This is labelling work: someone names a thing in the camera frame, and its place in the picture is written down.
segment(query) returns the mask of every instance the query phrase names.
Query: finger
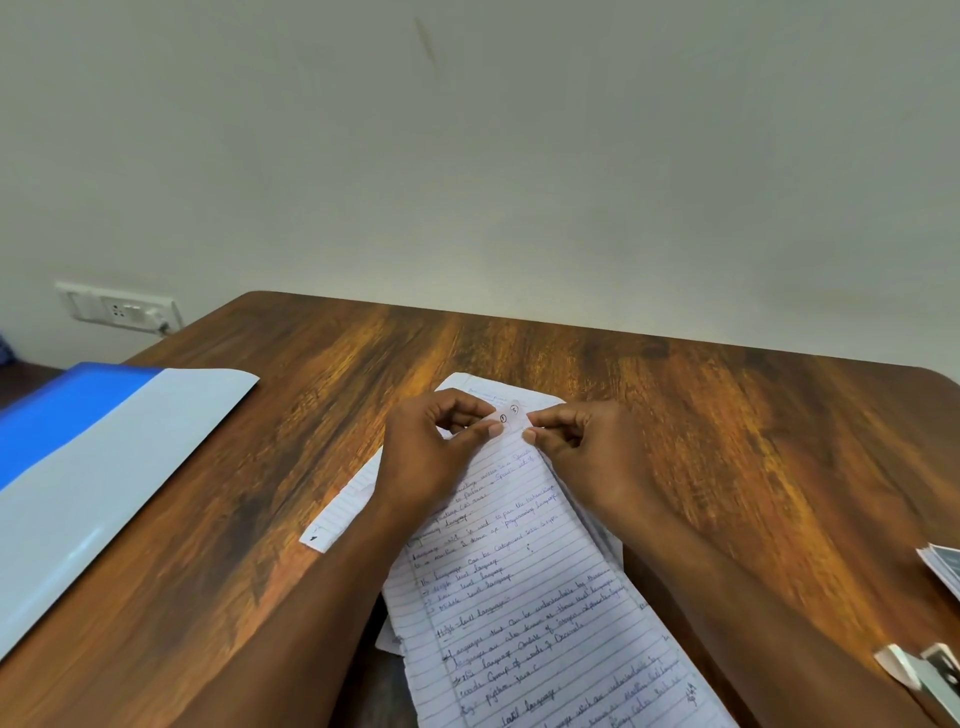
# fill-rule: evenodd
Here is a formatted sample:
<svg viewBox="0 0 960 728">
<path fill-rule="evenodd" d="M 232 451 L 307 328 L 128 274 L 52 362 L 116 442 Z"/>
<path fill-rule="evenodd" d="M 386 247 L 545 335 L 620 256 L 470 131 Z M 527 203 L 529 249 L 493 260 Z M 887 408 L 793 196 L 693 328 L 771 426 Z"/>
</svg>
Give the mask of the finger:
<svg viewBox="0 0 960 728">
<path fill-rule="evenodd" d="M 583 437 L 590 415 L 589 402 L 565 402 L 530 412 L 530 424 L 536 427 L 569 427 Z"/>
<path fill-rule="evenodd" d="M 546 427 L 545 429 L 550 430 L 558 437 L 566 440 L 570 445 L 574 443 L 579 443 L 583 438 L 581 437 L 582 433 L 573 425 L 562 425 L 560 427 Z"/>
<path fill-rule="evenodd" d="M 454 452 L 458 465 L 465 468 L 473 454 L 484 443 L 489 442 L 502 432 L 503 423 L 496 420 L 483 420 L 454 435 L 450 440 L 447 440 L 446 446 Z"/>
<path fill-rule="evenodd" d="M 480 422 L 481 418 L 476 415 L 468 415 L 464 412 L 450 412 L 448 415 L 443 417 L 442 422 L 438 422 L 437 425 L 440 427 L 444 426 L 444 423 L 448 425 L 462 425 L 463 427 L 469 427 L 473 423 Z"/>
<path fill-rule="evenodd" d="M 549 429 L 527 427 L 523 430 L 523 439 L 546 455 L 554 466 L 558 458 L 572 449 L 564 438 Z"/>
<path fill-rule="evenodd" d="M 451 417 L 454 413 L 471 415 L 476 418 L 486 417 L 496 409 L 489 402 L 480 400 L 474 395 L 469 395 L 459 389 L 442 389 L 428 397 L 430 398 L 428 410 L 434 423 L 439 423 L 440 420 Z"/>
</svg>

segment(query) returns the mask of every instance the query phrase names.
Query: wooden desk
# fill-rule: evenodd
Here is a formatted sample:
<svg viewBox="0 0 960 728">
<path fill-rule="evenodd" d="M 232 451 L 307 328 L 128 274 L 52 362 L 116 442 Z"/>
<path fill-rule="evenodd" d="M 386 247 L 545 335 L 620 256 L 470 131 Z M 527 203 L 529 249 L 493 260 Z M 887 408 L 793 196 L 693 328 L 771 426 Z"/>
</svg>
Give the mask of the wooden desk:
<svg viewBox="0 0 960 728">
<path fill-rule="evenodd" d="M 376 450 L 390 406 L 455 371 L 630 402 L 671 502 L 871 669 L 889 642 L 960 647 L 958 605 L 913 551 L 960 546 L 960 389 L 931 372 L 279 293 L 132 363 L 261 382 L 0 665 L 0 724 L 172 720 L 318 557 L 297 538 Z M 398 658 L 364 646 L 353 669 L 338 721 L 414 724 Z"/>
</svg>

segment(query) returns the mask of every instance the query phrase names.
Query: power socket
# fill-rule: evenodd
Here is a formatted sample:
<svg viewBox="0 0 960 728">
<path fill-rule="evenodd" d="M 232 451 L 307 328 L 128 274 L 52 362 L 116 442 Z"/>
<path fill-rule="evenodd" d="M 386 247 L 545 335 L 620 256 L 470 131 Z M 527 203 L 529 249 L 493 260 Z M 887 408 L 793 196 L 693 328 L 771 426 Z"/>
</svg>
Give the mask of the power socket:
<svg viewBox="0 0 960 728">
<path fill-rule="evenodd" d="M 55 287 L 67 312 L 78 321 L 161 335 L 183 327 L 177 304 L 168 297 L 93 288 L 78 283 L 57 283 Z"/>
</svg>

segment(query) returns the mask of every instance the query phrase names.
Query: sheet of paper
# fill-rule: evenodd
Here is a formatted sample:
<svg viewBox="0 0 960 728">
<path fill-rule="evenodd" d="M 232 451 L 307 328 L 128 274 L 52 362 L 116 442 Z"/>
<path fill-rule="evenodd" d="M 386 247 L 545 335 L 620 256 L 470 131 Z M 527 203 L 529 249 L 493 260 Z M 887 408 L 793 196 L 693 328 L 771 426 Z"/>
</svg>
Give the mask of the sheet of paper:
<svg viewBox="0 0 960 728">
<path fill-rule="evenodd" d="M 333 542 L 341 537 L 347 530 L 347 526 L 353 522 L 373 495 L 373 485 L 376 483 L 376 474 L 380 470 L 382 453 L 383 448 L 380 448 L 340 493 L 333 497 L 320 515 L 306 527 L 300 536 L 302 544 L 325 553 L 333 546 Z"/>
<path fill-rule="evenodd" d="M 452 388 L 462 389 L 481 400 L 488 401 L 494 407 L 502 407 L 515 400 L 527 412 L 552 407 L 554 404 L 563 402 L 558 397 L 483 379 L 480 376 L 469 375 L 464 372 L 457 372 L 448 376 L 437 387 L 437 390 Z M 307 526 L 303 535 L 300 536 L 302 544 L 316 548 L 320 552 L 325 552 L 347 530 L 347 526 L 370 500 L 373 493 L 373 483 L 376 481 L 376 472 L 380 467 L 381 451 L 382 449 L 379 449 L 376 452 L 373 458 L 360 469 L 360 472 L 328 503 L 325 509 L 320 512 L 320 515 Z M 573 502 L 573 506 L 580 520 L 594 540 L 598 542 L 604 554 L 612 558 L 622 569 L 623 544 L 602 523 L 576 502 Z"/>
<path fill-rule="evenodd" d="M 953 595 L 960 599 L 960 550 L 930 544 L 927 548 L 918 548 L 917 553 Z"/>
<path fill-rule="evenodd" d="M 392 655 L 403 657 L 403 643 L 394 632 L 394 626 L 390 624 L 390 615 L 383 620 L 383 626 L 380 627 L 380 634 L 376 636 L 376 642 L 373 646 L 384 652 L 390 652 Z"/>
<path fill-rule="evenodd" d="M 420 725 L 734 726 L 521 430 L 480 450 L 384 585 Z"/>
</svg>

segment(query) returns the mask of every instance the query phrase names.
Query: dark floor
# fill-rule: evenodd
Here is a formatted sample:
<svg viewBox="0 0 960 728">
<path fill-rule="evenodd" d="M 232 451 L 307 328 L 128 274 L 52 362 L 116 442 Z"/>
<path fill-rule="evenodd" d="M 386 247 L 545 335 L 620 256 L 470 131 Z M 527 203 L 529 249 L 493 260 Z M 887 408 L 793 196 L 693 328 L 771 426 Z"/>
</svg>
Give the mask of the dark floor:
<svg viewBox="0 0 960 728">
<path fill-rule="evenodd" d="M 26 397 L 62 373 L 61 369 L 24 364 L 20 361 L 0 367 L 0 409 Z"/>
</svg>

